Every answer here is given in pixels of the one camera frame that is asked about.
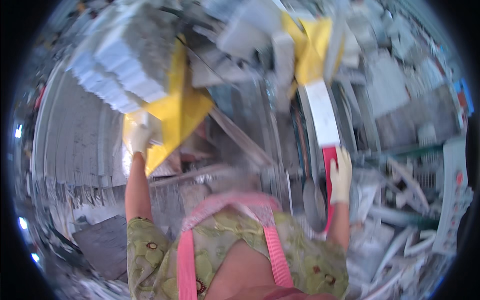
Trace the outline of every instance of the woman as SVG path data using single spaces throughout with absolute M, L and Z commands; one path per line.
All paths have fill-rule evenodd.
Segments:
M 170 244 L 153 224 L 145 156 L 151 132 L 136 128 L 125 192 L 128 282 L 133 299 L 342 299 L 352 174 L 345 149 L 331 161 L 335 208 L 326 241 L 301 227 L 262 193 L 211 195 L 183 221 Z

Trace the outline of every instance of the gray slab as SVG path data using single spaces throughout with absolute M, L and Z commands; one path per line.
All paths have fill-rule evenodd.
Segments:
M 125 217 L 114 216 L 75 232 L 73 238 L 88 262 L 106 280 L 117 279 L 127 271 L 127 220 Z

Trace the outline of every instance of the hand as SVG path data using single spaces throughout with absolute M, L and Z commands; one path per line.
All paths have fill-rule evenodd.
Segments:
M 350 184 L 352 181 L 352 161 L 345 148 L 336 147 L 338 168 L 334 159 L 330 160 L 330 180 L 332 181 L 332 196 L 330 204 L 350 203 Z
M 132 131 L 132 155 L 140 152 L 146 161 L 147 149 L 150 147 L 150 138 L 152 130 L 147 126 L 140 124 Z

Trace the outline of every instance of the green floral shirt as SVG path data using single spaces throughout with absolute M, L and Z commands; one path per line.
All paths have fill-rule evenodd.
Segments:
M 326 241 L 308 240 L 289 215 L 274 212 L 275 223 L 296 288 L 308 294 L 331 293 L 342 299 L 348 287 L 345 251 Z M 127 225 L 128 283 L 132 299 L 178 299 L 178 239 L 168 239 L 148 219 Z M 193 229 L 198 299 L 203 300 L 230 247 L 243 239 L 269 258 L 262 226 L 227 209 Z

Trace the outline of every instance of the red object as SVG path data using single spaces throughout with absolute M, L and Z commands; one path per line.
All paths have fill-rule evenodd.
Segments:
M 332 181 L 330 180 L 330 160 L 334 159 L 335 162 L 338 164 L 338 159 L 336 157 L 335 146 L 324 147 L 322 148 L 322 152 L 324 154 L 324 165 L 325 165 L 326 182 L 327 182 L 328 219 L 327 219 L 327 226 L 325 227 L 325 232 L 328 232 L 328 229 L 330 228 L 330 223 L 332 221 L 333 213 L 335 211 L 335 208 L 333 206 L 330 206 L 330 197 L 332 196 Z
M 457 183 L 457 185 L 460 185 L 460 184 L 462 184 L 462 182 L 463 182 L 463 173 L 461 171 L 459 171 L 456 174 L 456 183 Z
M 34 109 L 39 109 L 40 108 L 40 103 L 42 103 L 42 98 L 43 94 L 45 93 L 45 88 L 47 86 L 44 85 L 42 89 L 40 90 L 40 94 L 38 95 L 38 98 L 35 100 L 35 106 L 33 106 Z

